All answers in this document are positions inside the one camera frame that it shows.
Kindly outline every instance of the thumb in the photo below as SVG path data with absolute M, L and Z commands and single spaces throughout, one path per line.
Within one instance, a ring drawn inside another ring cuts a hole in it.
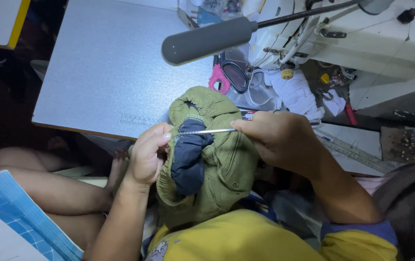
M 171 137 L 171 133 L 154 134 L 142 143 L 142 153 L 147 156 L 157 153 L 160 147 L 163 147 L 170 141 Z
M 254 121 L 235 120 L 230 123 L 232 128 L 244 133 L 253 139 L 262 140 L 262 129 L 260 124 Z

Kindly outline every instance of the crochet hook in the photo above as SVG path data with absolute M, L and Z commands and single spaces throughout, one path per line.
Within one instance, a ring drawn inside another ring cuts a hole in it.
M 191 135 L 191 134 L 213 134 L 213 133 L 219 133 L 219 132 L 231 132 L 231 131 L 237 131 L 236 129 L 220 129 L 220 130 L 199 130 L 199 131 L 185 131 L 185 132 L 179 132 L 176 136 L 179 135 Z

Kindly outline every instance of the blue notebook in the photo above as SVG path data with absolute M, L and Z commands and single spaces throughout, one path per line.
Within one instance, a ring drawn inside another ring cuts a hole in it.
M 0 261 L 80 261 L 83 251 L 0 171 Z

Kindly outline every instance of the printed ruler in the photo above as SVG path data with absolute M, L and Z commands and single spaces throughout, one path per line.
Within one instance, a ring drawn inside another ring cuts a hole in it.
M 152 127 L 161 122 L 160 119 L 150 116 L 142 116 L 133 113 L 122 113 L 120 123 L 139 127 Z
M 372 169 L 375 169 L 383 174 L 389 173 L 391 170 L 395 169 L 396 166 L 382 161 L 380 158 L 373 156 L 361 149 L 356 148 L 353 145 L 350 145 L 347 142 L 344 142 L 332 135 L 325 133 L 321 130 L 314 130 L 315 134 L 319 138 L 319 141 L 327 148 L 329 151 L 336 151 L 341 154 L 344 154 L 348 158 L 352 158 L 357 162 L 360 162 Z

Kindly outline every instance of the sewing machine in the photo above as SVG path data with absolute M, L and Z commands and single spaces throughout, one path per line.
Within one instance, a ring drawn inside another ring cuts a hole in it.
M 343 2 L 323 0 L 311 8 Z M 249 61 L 252 66 L 278 69 L 284 63 L 301 64 L 311 58 L 403 80 L 415 79 L 415 18 L 407 24 L 397 20 L 411 8 L 415 8 L 415 0 L 395 0 L 379 15 L 353 6 L 262 28 L 251 39 Z M 266 0 L 258 21 L 304 10 L 303 0 Z

